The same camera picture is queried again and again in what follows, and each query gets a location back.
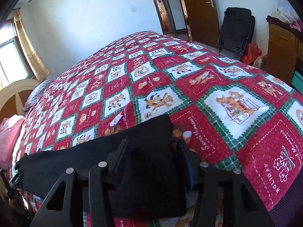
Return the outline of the yellow lace curtain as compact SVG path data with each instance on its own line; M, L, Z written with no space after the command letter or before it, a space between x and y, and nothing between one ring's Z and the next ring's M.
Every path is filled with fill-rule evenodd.
M14 9L12 14L17 36L19 38L22 50L26 56L26 60L31 70L33 71L33 74L35 75L36 79L39 82L43 82L50 74L50 71L42 61L41 57L33 47L26 34L22 21L22 16L20 14L20 9Z

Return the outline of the cream wooden headboard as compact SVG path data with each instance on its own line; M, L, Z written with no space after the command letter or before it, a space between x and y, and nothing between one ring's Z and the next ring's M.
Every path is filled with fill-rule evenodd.
M24 116L24 104L30 93L39 85L37 80L23 79L13 82L1 90L0 122L13 115Z

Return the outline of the wooden cabinet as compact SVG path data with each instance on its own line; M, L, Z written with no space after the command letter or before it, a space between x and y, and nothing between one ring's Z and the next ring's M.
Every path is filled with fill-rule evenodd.
M302 92L302 33L275 17L267 16L266 21L266 72Z

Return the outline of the pink pillow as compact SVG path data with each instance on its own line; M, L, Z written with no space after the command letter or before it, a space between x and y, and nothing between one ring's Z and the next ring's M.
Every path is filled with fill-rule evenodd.
M9 168L12 152L24 120L24 116L15 114L10 118L4 118L1 122L0 163L3 170Z

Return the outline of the window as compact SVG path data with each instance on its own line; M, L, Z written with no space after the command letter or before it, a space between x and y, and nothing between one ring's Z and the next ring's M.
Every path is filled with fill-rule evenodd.
M17 37L13 19L4 22L0 40L1 89L18 80L34 77Z

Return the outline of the black folding chair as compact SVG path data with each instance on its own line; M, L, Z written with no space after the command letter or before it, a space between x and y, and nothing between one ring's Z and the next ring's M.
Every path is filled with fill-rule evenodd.
M219 53L227 50L243 57L247 44L252 42L254 27L255 17L250 9L227 8L217 42Z

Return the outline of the brown wooden door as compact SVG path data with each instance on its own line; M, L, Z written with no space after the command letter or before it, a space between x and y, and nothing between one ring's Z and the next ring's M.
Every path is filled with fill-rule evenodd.
M216 47L219 21L215 0L184 0L192 39Z

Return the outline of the striped grey pillow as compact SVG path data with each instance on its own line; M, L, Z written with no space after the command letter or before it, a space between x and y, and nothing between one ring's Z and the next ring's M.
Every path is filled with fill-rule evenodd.
M41 99L42 95L52 82L53 79L47 79L39 84L29 95L22 110L25 112L29 111Z

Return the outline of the red patchwork bedspread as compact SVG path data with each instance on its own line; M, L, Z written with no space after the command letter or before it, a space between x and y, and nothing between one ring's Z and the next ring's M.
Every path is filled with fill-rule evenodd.
M302 226L302 95L196 43L137 32L51 81L13 152L56 151L168 114L203 161L242 169L276 226Z

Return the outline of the red plastic bag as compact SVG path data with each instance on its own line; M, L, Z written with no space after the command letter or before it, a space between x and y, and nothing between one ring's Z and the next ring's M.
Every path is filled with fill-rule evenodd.
M262 55L262 51L259 49L256 43L247 44L246 51L241 61L244 64L252 65L254 61Z

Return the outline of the black pants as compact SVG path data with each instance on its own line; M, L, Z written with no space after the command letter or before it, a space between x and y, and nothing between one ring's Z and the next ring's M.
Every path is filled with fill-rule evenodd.
M90 169L104 161L114 185L109 198L115 217L179 217L187 207L172 136L164 114L69 149L26 155L15 169L23 176L23 190L45 198L66 169Z

